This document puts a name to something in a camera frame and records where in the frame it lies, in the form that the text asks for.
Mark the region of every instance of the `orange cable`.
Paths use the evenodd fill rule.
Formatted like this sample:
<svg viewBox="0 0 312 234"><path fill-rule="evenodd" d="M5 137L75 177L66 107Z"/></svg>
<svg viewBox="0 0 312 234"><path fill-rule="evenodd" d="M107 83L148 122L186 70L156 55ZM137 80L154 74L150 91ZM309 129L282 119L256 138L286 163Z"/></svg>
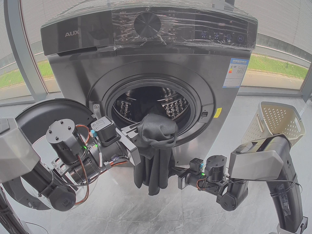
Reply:
<svg viewBox="0 0 312 234"><path fill-rule="evenodd" d="M86 141L85 141L85 144L87 144L88 141L89 141L89 139L90 139L90 129L89 129L87 126L85 126L85 125L80 125L80 124L76 125L76 127L84 127L84 128L87 128L87 129L88 129L88 138L87 138Z"/></svg>
<svg viewBox="0 0 312 234"><path fill-rule="evenodd" d="M122 165L122 164L126 164L126 163L128 163L128 162L127 161L119 162L117 164L112 165L112 167Z"/></svg>
<svg viewBox="0 0 312 234"><path fill-rule="evenodd" d="M199 182L199 181L202 181L202 180L205 180L205 178L201 178L201 179L197 180L196 187L197 187L197 189L199 189L199 190L206 190L207 188L200 188L199 185L198 185L198 182Z"/></svg>
<svg viewBox="0 0 312 234"><path fill-rule="evenodd" d="M86 173L86 171L85 171L84 165L83 165L83 163L82 163L82 161L81 161L80 156L77 155L77 157L78 157L79 162L80 162L80 164L81 164L83 173L84 173L84 175L85 175L86 183L87 183L87 192L85 193L85 197L84 197L81 201L75 203L75 205L80 205L80 204L84 203L84 202L88 199L88 197L89 197L89 185L88 185L88 176L87 176L87 173Z"/></svg>

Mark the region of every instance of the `blue connector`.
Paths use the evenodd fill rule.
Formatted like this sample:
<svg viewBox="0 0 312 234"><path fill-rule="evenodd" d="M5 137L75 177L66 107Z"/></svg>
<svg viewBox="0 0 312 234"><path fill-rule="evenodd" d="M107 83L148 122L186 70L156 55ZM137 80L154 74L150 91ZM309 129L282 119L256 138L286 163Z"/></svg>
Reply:
<svg viewBox="0 0 312 234"><path fill-rule="evenodd" d="M92 135L93 135L94 138L97 136L96 131L94 131L93 129L92 129L90 132L92 133Z"/></svg>

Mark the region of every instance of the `control panel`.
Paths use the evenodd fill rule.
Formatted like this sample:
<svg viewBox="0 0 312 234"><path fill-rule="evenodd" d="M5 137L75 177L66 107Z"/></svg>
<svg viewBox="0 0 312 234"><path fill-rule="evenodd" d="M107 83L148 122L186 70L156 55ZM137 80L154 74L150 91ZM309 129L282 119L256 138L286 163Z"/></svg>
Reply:
<svg viewBox="0 0 312 234"><path fill-rule="evenodd" d="M249 51L255 48L258 23L241 13L208 6L207 10L120 7L45 25L41 28L44 54L68 55L99 47L114 54L116 49L149 44L201 49L222 45Z"/></svg>
<svg viewBox="0 0 312 234"><path fill-rule="evenodd" d="M114 44L222 44L240 49L255 47L257 23L226 12L176 7L112 10Z"/></svg>

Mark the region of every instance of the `control knob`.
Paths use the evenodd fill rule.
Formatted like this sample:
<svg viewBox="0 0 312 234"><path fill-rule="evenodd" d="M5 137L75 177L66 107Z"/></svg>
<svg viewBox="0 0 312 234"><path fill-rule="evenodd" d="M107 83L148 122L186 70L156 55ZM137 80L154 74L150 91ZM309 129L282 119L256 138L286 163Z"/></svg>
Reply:
<svg viewBox="0 0 312 234"><path fill-rule="evenodd" d="M134 28L141 37L154 37L161 28L161 22L154 13L144 12L135 19Z"/></svg>

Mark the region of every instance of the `energy label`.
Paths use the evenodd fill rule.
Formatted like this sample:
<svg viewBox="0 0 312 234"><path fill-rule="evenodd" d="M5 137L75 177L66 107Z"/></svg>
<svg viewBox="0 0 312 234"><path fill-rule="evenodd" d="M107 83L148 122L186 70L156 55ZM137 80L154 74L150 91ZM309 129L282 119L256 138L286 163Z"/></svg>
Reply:
<svg viewBox="0 0 312 234"><path fill-rule="evenodd" d="M249 60L231 58L223 88L239 88L243 81Z"/></svg>

